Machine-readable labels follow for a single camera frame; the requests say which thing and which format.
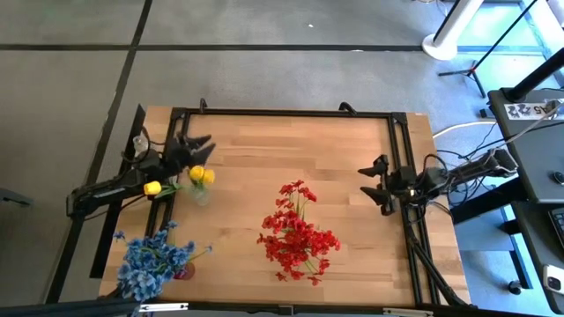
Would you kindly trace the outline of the black aluminium table frame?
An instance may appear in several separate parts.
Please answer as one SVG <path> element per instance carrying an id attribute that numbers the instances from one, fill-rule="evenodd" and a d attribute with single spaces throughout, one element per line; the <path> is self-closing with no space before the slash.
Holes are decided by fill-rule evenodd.
<path id="1" fill-rule="evenodd" d="M 432 164 L 426 115 L 207 108 L 190 114 L 188 132 L 213 137 L 208 166 L 216 180 L 204 206 L 178 193 L 171 238 L 211 252 L 197 257 L 192 278 L 167 283 L 162 300 L 317 308 L 415 303 L 402 217 L 382 215 L 362 192 L 375 181 L 360 171 L 381 154 L 392 164 Z M 317 284 L 308 277 L 280 280 L 280 265 L 257 240 L 280 188 L 298 180 L 316 195 L 307 221 L 340 241 Z"/>

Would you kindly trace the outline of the floor stand with round base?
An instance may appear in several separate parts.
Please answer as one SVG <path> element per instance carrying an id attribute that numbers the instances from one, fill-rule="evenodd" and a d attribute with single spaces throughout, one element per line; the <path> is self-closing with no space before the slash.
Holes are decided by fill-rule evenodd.
<path id="1" fill-rule="evenodd" d="M 456 0 L 438 31 L 423 39 L 423 51 L 435 60 L 455 58 L 459 38 L 483 3 L 484 0 Z"/>

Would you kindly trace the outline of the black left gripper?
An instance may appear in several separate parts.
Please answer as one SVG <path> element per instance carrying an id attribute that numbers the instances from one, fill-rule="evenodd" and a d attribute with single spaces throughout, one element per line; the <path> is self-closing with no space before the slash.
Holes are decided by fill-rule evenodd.
<path id="1" fill-rule="evenodd" d="M 178 174 L 188 166 L 204 166 L 216 147 L 215 143 L 204 146 L 211 139 L 211 135 L 190 137 L 178 132 L 166 143 L 165 171 Z"/>

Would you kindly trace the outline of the small red vase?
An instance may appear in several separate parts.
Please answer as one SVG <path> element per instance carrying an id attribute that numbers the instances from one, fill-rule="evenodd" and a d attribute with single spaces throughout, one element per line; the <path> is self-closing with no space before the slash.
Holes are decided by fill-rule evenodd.
<path id="1" fill-rule="evenodd" d="M 190 280 L 196 272 L 196 268 L 193 262 L 187 262 L 182 269 L 180 269 L 175 275 L 174 279 L 178 280 Z"/>

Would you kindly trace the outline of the black side desk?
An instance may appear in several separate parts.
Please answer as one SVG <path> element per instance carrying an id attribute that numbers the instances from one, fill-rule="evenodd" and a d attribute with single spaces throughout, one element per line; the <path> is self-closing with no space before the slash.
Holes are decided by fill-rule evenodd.
<path id="1" fill-rule="evenodd" d="M 498 122 L 502 141 L 508 141 L 531 125 L 531 121 L 512 121 L 504 105 L 541 103 L 564 99 L 563 91 L 536 90 L 521 101 L 506 100 L 501 90 L 488 93 L 490 110 Z M 553 120 L 552 123 L 564 123 Z M 518 164 L 518 176 L 499 187 L 455 207 L 451 212 L 459 224 L 491 210 L 510 205 L 516 220 L 506 223 L 506 233 L 521 233 L 542 283 L 543 266 L 550 264 L 564 269 L 564 248 L 555 234 L 550 210 L 564 207 L 564 124 L 548 127 L 551 121 L 538 125 L 507 144 L 508 151 Z M 564 296 L 544 290 L 547 303 L 554 313 L 564 315 Z"/>

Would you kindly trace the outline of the black tripod stand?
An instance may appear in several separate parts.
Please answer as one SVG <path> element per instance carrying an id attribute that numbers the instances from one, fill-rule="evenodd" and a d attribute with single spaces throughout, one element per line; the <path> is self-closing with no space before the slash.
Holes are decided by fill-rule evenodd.
<path id="1" fill-rule="evenodd" d="M 528 4 L 522 12 L 517 16 L 517 18 L 509 25 L 509 27 L 501 34 L 501 36 L 496 40 L 496 42 L 484 53 L 484 55 L 477 61 L 473 61 L 469 69 L 465 70 L 453 70 L 447 72 L 440 72 L 437 74 L 438 77 L 448 77 L 448 76 L 465 76 L 471 79 L 475 85 L 477 86 L 480 96 L 482 99 L 486 97 L 486 91 L 479 80 L 479 76 L 477 74 L 477 69 L 479 66 L 490 56 L 495 49 L 497 49 L 501 42 L 508 36 L 508 34 L 515 28 L 515 26 L 525 17 L 526 14 L 529 13 L 531 8 L 538 2 L 538 0 L 532 0 L 530 4 Z"/>

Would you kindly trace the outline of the blue artificial flower bunch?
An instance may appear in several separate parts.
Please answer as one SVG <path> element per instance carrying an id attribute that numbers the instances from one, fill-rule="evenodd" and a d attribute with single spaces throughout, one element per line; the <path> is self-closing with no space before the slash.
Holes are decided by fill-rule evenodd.
<path id="1" fill-rule="evenodd" d="M 162 230 L 157 231 L 152 237 L 147 237 L 143 242 L 142 263 L 151 273 L 161 276 L 164 281 L 173 279 L 187 262 L 193 262 L 213 250 L 212 245 L 208 245 L 197 251 L 193 240 L 179 247 L 169 243 L 168 234 L 177 226 L 178 223 L 171 220 Z"/>
<path id="2" fill-rule="evenodd" d="M 118 289 L 124 298 L 144 302 L 162 293 L 167 260 L 163 247 L 167 242 L 167 230 L 157 232 L 152 238 L 126 240 L 123 231 L 113 238 L 127 247 L 124 264 L 118 269 Z"/>

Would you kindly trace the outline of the black bar with silver brackets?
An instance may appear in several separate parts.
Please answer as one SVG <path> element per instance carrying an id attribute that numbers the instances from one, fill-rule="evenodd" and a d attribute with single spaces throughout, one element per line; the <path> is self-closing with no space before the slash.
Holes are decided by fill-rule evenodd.
<path id="1" fill-rule="evenodd" d="M 469 306 L 421 304 L 415 307 L 317 306 L 277 304 L 233 304 L 208 302 L 139 304 L 132 299 L 94 299 L 77 302 L 0 307 L 0 317 L 116 317 L 132 313 L 226 311 L 272 313 L 294 316 L 301 313 L 392 315 L 396 317 L 546 317 L 543 315 L 483 310 Z"/>

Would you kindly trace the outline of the black slanted pole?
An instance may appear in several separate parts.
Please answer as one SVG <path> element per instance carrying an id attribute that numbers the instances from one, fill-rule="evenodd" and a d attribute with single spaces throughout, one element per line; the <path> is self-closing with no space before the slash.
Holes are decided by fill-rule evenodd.
<path id="1" fill-rule="evenodd" d="M 564 67 L 564 48 L 538 66 L 530 75 L 512 88 L 501 88 L 506 100 L 521 101 L 554 72 Z"/>

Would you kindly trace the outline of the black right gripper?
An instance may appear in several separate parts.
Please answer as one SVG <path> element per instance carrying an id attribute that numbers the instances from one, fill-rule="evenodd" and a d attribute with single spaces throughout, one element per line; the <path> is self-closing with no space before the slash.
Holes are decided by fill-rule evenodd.
<path id="1" fill-rule="evenodd" d="M 380 176 L 381 183 L 377 188 L 360 187 L 360 191 L 381 207 L 381 213 L 384 216 L 389 216 L 401 210 L 401 204 L 409 203 L 415 196 L 415 185 L 405 190 L 395 190 L 391 186 L 390 175 L 393 172 L 389 171 L 389 160 L 385 154 L 377 157 L 370 167 L 358 170 L 358 173 L 368 177 Z"/>

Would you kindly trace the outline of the grey floor object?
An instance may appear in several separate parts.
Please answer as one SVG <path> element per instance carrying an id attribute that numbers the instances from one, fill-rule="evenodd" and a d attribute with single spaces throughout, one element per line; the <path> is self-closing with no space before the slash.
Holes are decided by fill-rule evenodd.
<path id="1" fill-rule="evenodd" d="M 0 188 L 0 202 L 2 203 L 16 203 L 22 207 L 29 207 L 33 205 L 33 199 L 20 193 L 11 191 L 7 188 Z"/>

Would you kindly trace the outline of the white printed paper label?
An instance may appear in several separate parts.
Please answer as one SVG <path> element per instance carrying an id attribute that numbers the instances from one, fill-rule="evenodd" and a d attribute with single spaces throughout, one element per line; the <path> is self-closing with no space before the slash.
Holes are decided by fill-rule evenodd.
<path id="1" fill-rule="evenodd" d="M 505 104 L 505 112 L 512 121 L 539 120 L 553 110 L 546 103 L 514 103 Z"/>

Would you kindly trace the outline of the clear ribbed glass vase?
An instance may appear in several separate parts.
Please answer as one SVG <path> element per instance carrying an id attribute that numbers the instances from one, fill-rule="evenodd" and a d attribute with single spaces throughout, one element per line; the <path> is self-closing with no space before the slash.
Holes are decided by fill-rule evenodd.
<path id="1" fill-rule="evenodd" d="M 204 184 L 196 184 L 192 188 L 192 195 L 197 205 L 205 206 L 210 199 L 209 189 Z"/>

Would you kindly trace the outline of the smartphone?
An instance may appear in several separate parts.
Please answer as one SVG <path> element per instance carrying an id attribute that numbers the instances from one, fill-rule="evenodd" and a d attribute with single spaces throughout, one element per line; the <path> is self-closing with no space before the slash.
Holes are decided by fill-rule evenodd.
<path id="1" fill-rule="evenodd" d="M 546 290 L 564 296 L 564 269 L 550 264 L 544 265 L 542 284 Z"/>

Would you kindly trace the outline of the red artificial flower bunch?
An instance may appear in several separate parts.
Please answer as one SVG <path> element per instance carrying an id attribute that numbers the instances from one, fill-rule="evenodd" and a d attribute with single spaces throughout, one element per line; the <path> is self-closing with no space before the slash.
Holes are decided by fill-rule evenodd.
<path id="1" fill-rule="evenodd" d="M 279 264 L 275 277 L 280 282 L 308 280 L 317 286 L 331 265 L 329 253 L 340 250 L 341 242 L 333 231 L 307 221 L 307 206 L 317 196 L 305 181 L 286 183 L 278 194 L 276 211 L 262 222 L 268 233 L 260 233 L 256 243 L 264 247 L 266 259 Z"/>

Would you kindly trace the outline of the black keyboard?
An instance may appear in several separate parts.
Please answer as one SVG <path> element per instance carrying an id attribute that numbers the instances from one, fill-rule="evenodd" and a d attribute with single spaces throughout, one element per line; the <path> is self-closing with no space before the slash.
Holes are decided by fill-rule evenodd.
<path id="1" fill-rule="evenodd" d="M 558 241 L 564 248 L 564 207 L 550 210 L 548 212 L 548 217 L 553 224 Z"/>

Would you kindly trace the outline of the long black side board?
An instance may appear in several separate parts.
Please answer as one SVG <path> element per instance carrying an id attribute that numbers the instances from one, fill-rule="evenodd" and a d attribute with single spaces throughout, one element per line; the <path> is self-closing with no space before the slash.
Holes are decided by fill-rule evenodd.
<path id="1" fill-rule="evenodd" d="M 141 133 L 145 115 L 146 111 L 140 104 L 138 104 L 133 122 L 131 124 L 130 133 L 127 138 L 126 147 L 124 148 L 125 158 L 122 159 L 119 173 L 126 172 L 131 168 L 131 163 L 128 163 L 126 159 L 132 159 L 135 155 L 133 137 L 138 136 Z M 104 218 L 104 222 L 101 229 L 98 246 L 94 255 L 93 265 L 90 270 L 90 278 L 102 279 L 103 277 L 111 244 L 114 239 L 113 234 L 119 218 L 122 202 L 123 199 L 119 199 L 118 201 L 109 204 L 106 212 L 100 216 L 100 218 Z"/>

